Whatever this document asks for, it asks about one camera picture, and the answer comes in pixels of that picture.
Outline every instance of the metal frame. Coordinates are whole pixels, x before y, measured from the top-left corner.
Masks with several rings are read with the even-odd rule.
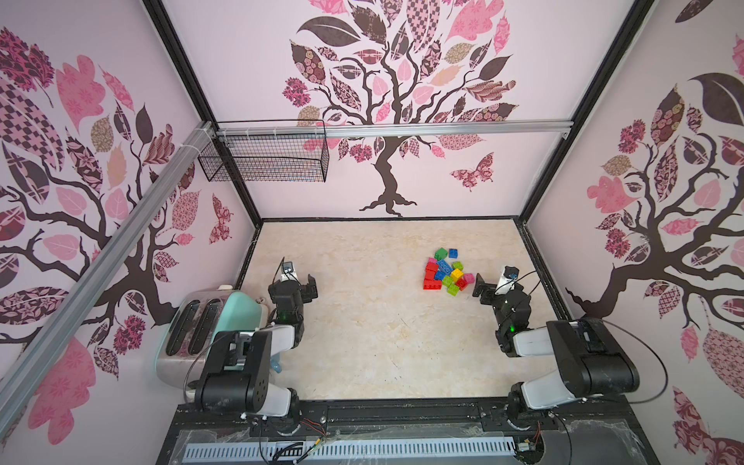
[[[72,286],[60,308],[49,317],[36,338],[5,374],[0,382],[0,436],[10,428],[46,374],[57,363],[126,256],[211,139],[211,124],[201,122],[171,158],[134,212],[114,233],[96,261]]]

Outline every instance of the patterned leaf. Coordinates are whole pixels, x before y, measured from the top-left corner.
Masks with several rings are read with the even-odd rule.
[[[648,244],[641,244],[638,247],[636,247],[636,248],[634,248],[633,250],[630,251],[630,253],[626,257],[625,261],[626,262],[627,261],[631,261],[631,262],[640,263],[640,262],[646,260],[646,257],[649,256],[649,251],[650,250],[651,250],[651,248],[649,247]]]
[[[596,229],[603,229],[603,230],[610,229],[612,226],[615,225],[616,222],[620,220],[621,217],[622,215],[620,215],[619,213],[613,213],[612,215],[603,219],[600,225],[596,227]]]
[[[744,84],[734,76],[708,73],[694,77],[702,84],[702,108],[716,121],[744,126]]]
[[[99,342],[103,342],[103,340],[108,335],[109,335],[109,322],[108,321],[104,321],[93,332],[93,336],[91,336],[91,340],[88,341],[88,345],[86,347],[90,347],[91,344],[98,344]]]
[[[336,66],[334,69],[337,70],[341,74],[341,76],[347,79],[356,79],[357,77],[362,75],[362,70],[354,65]]]
[[[101,118],[93,123],[91,141],[96,152],[108,152],[114,145],[114,130],[111,128],[109,117]]]
[[[664,291],[666,291],[668,287],[669,283],[666,281],[654,281],[646,288],[644,298],[649,296],[658,297],[659,295],[664,294]]]
[[[721,184],[718,182],[718,179],[714,179],[713,181],[704,184],[697,190],[697,192],[695,192],[695,196],[693,197],[696,205],[705,208],[715,207],[718,205],[720,199]]]
[[[46,115],[16,87],[0,77],[0,137],[39,156],[55,170],[64,163],[62,141]]]
[[[374,154],[377,156],[385,148],[385,139],[378,137],[374,140]]]
[[[93,349],[93,360],[97,367],[106,373],[110,373],[119,379],[119,358],[113,350],[97,345]]]
[[[382,59],[382,52],[374,50],[372,48],[369,48],[368,50],[358,51],[354,54],[368,65],[375,65]]]
[[[480,47],[476,48],[472,53],[470,54],[470,69],[475,69],[478,65],[481,64],[483,61],[483,58],[486,57],[486,53],[488,53],[488,48],[491,46],[491,42],[488,42],[486,45],[481,45]]]
[[[121,144],[117,145],[111,151],[109,162],[106,163],[106,176],[109,178],[109,189],[124,182],[124,178],[126,177],[126,159],[124,158],[124,152],[121,150]]]
[[[388,115],[390,114],[390,104],[385,103],[380,107],[379,110],[377,110],[377,116],[374,118],[375,123],[379,123],[380,121],[384,121]]]
[[[691,164],[704,164],[708,163],[708,153],[705,148],[698,142],[683,137],[684,139],[684,152],[682,153],[687,163]]]
[[[37,203],[44,203],[49,195],[49,178],[44,170],[36,163],[8,151],[5,144],[2,144],[2,149],[7,167],[18,187]]]
[[[19,262],[15,254],[0,257],[0,287],[6,287],[18,274]]]
[[[721,137],[721,141],[723,161],[734,166],[744,165],[744,143],[728,137]]]
[[[179,264],[168,252],[162,250],[155,254],[155,259],[166,268],[173,268]]]
[[[103,184],[103,172],[98,164],[98,160],[96,160],[88,147],[82,145],[77,139],[72,138],[69,132],[67,133],[67,153],[72,158],[77,174],[93,190],[100,193],[100,185]]]
[[[679,288],[677,286],[672,287],[658,299],[658,317],[669,313],[674,310],[678,305],[682,296],[679,294]]]
[[[504,96],[504,92],[514,89],[514,86],[516,86],[516,81],[509,81],[506,84],[503,84],[501,81],[497,83],[487,81],[472,87],[466,87],[465,90],[475,97],[477,101],[485,102],[487,100],[500,100]]]
[[[677,86],[674,86],[658,105],[651,121],[651,139],[657,147],[661,148],[661,145],[672,137],[679,127],[679,122],[682,121],[683,114],[684,100],[677,93]]]
[[[390,58],[395,61],[405,55],[408,51],[408,34],[405,33],[405,23],[400,25],[400,30],[395,34],[393,38],[393,44],[390,46]]]
[[[692,19],[705,9],[713,0],[690,0],[690,3],[680,12],[674,22],[684,22]]]
[[[448,150],[462,150],[483,141],[481,136],[478,134],[455,134],[455,135],[441,135],[439,136],[439,142],[442,147]]]
[[[354,17],[354,22],[369,40],[380,45],[385,44],[385,23],[375,12],[370,8],[351,5],[351,16]]]
[[[403,119],[403,123],[408,123],[411,120],[411,116],[414,114],[414,104],[413,102],[409,103],[407,107],[403,109],[403,111],[400,114],[400,117]]]
[[[313,18],[297,29],[314,33],[324,44],[331,47],[343,47],[359,41],[356,31],[338,18],[319,16]]]
[[[26,212],[21,207],[0,212],[0,240],[11,240],[21,234],[26,224]]]
[[[0,299],[0,323],[27,324],[51,315],[67,296],[56,287],[34,287]]]
[[[732,315],[744,318],[744,298],[728,299],[721,305],[721,309],[730,312]]]
[[[708,263],[717,259],[718,256],[725,252],[727,248],[727,246],[724,248],[710,246],[700,247],[695,250],[695,252],[693,252],[693,256],[690,258],[690,262],[693,264],[693,266],[707,265]]]
[[[80,239],[72,234],[57,234],[42,241],[49,253],[60,260],[72,260],[77,256]]]
[[[443,69],[442,71],[439,71],[432,78],[431,84],[437,87],[446,86],[447,84],[451,83],[453,79],[457,77],[461,68],[462,66],[452,65],[452,66],[449,66]]]
[[[334,76],[330,77],[330,82],[333,84],[333,91],[336,93],[336,97],[339,98],[341,103],[355,110],[362,109],[362,102],[359,99],[358,94],[349,87],[348,84],[337,80]]]
[[[744,397],[744,343],[726,333],[710,329],[702,343],[702,351],[721,381]]]
[[[442,46],[439,43],[439,39],[432,42],[429,49],[426,51],[421,60],[421,79],[429,77],[434,73],[434,70],[439,66],[439,60],[442,57]]]
[[[656,165],[653,180],[658,200],[661,202],[672,193],[677,183],[677,155],[674,153],[674,144],[669,146]]]
[[[186,231],[196,219],[199,208],[199,192],[184,192],[173,206],[173,225],[171,228]]]
[[[504,47],[506,47],[507,42],[509,41],[510,29],[511,27],[509,26],[509,21],[507,21],[507,16],[503,15],[496,25],[496,35],[493,37],[493,50],[496,51],[497,55],[500,51],[504,50]]]
[[[467,53],[470,51],[472,46],[473,44],[467,42],[462,42],[453,46],[444,56],[444,61],[448,62],[450,65],[455,65],[461,62],[467,56]]]
[[[682,331],[679,341],[682,343],[682,350],[684,350],[687,360],[694,359],[697,356],[697,349],[700,346],[695,327],[689,326],[686,330]]]

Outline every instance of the wire basket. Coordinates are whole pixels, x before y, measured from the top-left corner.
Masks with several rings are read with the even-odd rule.
[[[220,135],[243,181],[325,182],[328,173],[328,140],[323,130],[305,134]],[[209,181],[231,181],[217,148],[212,144],[199,156]]]

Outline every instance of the cable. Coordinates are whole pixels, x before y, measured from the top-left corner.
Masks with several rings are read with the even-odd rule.
[[[661,397],[661,395],[662,395],[662,394],[663,394],[664,392],[666,392],[666,390],[667,390],[667,387],[669,386],[669,372],[667,371],[667,366],[666,366],[666,365],[664,364],[664,361],[662,361],[662,360],[661,360],[661,357],[660,357],[660,356],[658,356],[658,354],[656,353],[656,351],[655,351],[655,350],[653,350],[653,349],[652,349],[652,348],[651,348],[651,347],[650,347],[650,346],[649,346],[648,344],[646,344],[645,342],[643,342],[643,341],[641,340],[641,338],[639,338],[639,337],[638,337],[638,336],[636,336],[635,334],[631,333],[630,331],[626,330],[626,329],[625,329],[625,328],[623,328],[623,327],[619,327],[618,325],[616,325],[615,323],[612,323],[611,321],[603,320],[603,319],[601,319],[601,318],[595,318],[595,317],[593,317],[593,316],[583,317],[583,319],[585,319],[585,320],[597,320],[597,321],[601,321],[601,322],[603,322],[603,323],[607,323],[607,324],[610,324],[610,325],[612,325],[612,326],[614,326],[614,327],[618,328],[618,329],[619,329],[620,331],[622,331],[623,333],[627,334],[628,336],[631,336],[631,337],[632,337],[632,338],[634,338],[634,339],[635,339],[636,341],[638,341],[638,342],[640,342],[641,344],[643,344],[644,346],[646,346],[646,349],[650,350],[650,351],[651,351],[651,353],[652,353],[652,354],[654,355],[654,357],[656,357],[656,359],[658,360],[658,362],[659,362],[659,363],[661,363],[661,369],[662,369],[662,370],[664,370],[664,387],[663,387],[663,388],[661,388],[661,391],[659,391],[659,393],[658,393],[658,394],[656,394],[656,395],[655,395],[654,397],[650,397],[650,398],[648,398],[648,399],[645,399],[645,400],[636,400],[636,401],[634,401],[634,402],[628,402],[629,404],[631,404],[631,405],[634,405],[634,404],[644,404],[644,403],[649,403],[649,402],[651,402],[651,401],[653,401],[653,400],[657,400],[657,399],[658,399],[659,397]],[[604,401],[607,401],[607,402],[617,402],[617,400],[612,400],[612,399],[605,399],[605,398],[603,398],[603,397],[600,397],[599,399],[600,399],[600,400],[604,400]]]

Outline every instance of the pink wall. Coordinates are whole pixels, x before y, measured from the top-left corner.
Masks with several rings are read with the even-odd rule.
[[[219,119],[323,118],[331,125],[458,121],[494,105],[499,108],[485,110],[486,120],[570,119],[630,5],[167,2]],[[401,43],[412,46],[410,59],[395,54],[406,50]],[[388,46],[393,51],[386,56]],[[478,49],[485,54],[471,65]],[[265,217],[518,214],[556,139],[554,133],[449,142],[386,138],[387,150],[379,153],[374,138],[335,141],[326,183],[249,182],[248,188]],[[350,155],[339,148],[345,144]],[[411,144],[417,154],[400,151]],[[491,166],[476,170],[484,159],[483,168]],[[457,177],[478,185],[471,190]],[[372,208],[360,211],[365,206]]]
[[[744,4],[690,5],[660,3],[530,229],[575,316],[664,360],[635,409],[661,462],[741,464]],[[651,397],[658,362],[618,339]]]
[[[139,1],[27,1],[0,27],[4,373],[198,118]],[[3,463],[154,462],[181,401],[153,370],[166,323],[188,292],[235,279],[251,234],[229,183],[187,173],[3,439]]]

